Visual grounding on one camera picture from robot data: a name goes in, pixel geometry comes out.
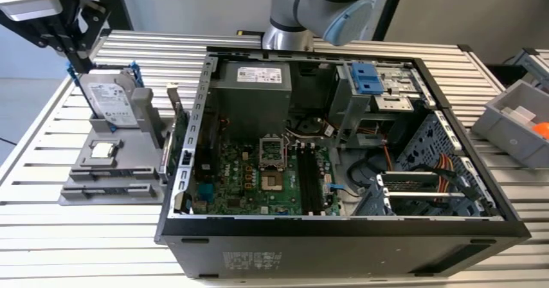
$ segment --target open computer tower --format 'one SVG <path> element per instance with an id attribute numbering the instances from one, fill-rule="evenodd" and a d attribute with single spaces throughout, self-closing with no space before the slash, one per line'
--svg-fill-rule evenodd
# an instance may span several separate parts
<path id="1" fill-rule="evenodd" d="M 191 278 L 401 277 L 529 232 L 421 59 L 210 47 L 157 237 Z"/>

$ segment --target hard disk label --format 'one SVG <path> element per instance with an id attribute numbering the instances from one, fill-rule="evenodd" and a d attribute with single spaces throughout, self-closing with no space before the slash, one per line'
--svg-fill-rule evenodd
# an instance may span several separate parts
<path id="1" fill-rule="evenodd" d="M 90 83 L 88 87 L 104 119 L 118 126 L 138 125 L 122 86 Z"/>
<path id="2" fill-rule="evenodd" d="M 277 270 L 282 252 L 274 251 L 226 251 L 225 267 L 230 270 Z"/>
<path id="3" fill-rule="evenodd" d="M 282 69 L 265 67 L 241 67 L 238 82 L 262 82 L 265 84 L 282 83 Z"/>

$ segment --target blue plastic tab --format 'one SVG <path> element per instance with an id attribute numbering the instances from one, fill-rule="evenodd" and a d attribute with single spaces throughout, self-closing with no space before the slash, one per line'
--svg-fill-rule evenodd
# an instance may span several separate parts
<path id="1" fill-rule="evenodd" d="M 340 184 L 334 184 L 334 183 L 328 183 L 326 184 L 329 188 L 334 188 L 337 190 L 344 190 L 345 189 L 345 185 L 340 185 Z"/>
<path id="2" fill-rule="evenodd" d="M 378 71 L 376 71 L 376 66 L 373 64 L 353 62 L 352 76 L 358 93 L 380 95 L 385 92 L 384 85 L 380 81 Z"/>
<path id="3" fill-rule="evenodd" d="M 198 185 L 198 198 L 205 200 L 209 203 L 214 202 L 214 184 L 213 183 L 201 183 Z"/>

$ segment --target floor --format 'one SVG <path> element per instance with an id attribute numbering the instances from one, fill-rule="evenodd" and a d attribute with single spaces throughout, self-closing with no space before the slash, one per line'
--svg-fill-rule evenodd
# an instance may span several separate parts
<path id="1" fill-rule="evenodd" d="M 19 142 L 62 80 L 0 78 L 0 138 Z M 0 164 L 14 145 L 0 139 Z"/>

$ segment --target aluminum slatted table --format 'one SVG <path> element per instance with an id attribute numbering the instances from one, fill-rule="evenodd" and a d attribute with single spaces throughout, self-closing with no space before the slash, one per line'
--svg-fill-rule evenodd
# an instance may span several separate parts
<path id="1" fill-rule="evenodd" d="M 95 61 L 126 65 L 137 60 L 154 105 L 170 114 L 169 83 L 179 84 L 193 106 L 205 48 L 258 48 L 259 37 L 206 37 L 114 31 L 99 42 Z M 457 46 L 353 42 L 324 53 L 422 58 L 466 128 L 501 91 L 477 56 Z M 460 288 L 549 287 L 549 170 L 524 168 L 474 135 L 492 173 L 527 221 L 533 238 L 450 278 L 374 281 L 217 280 L 185 277 L 170 250 L 153 242 L 161 206 L 58 206 L 59 190 L 90 132 L 91 111 L 66 79 L 0 169 L 0 287 L 342 287 Z"/>

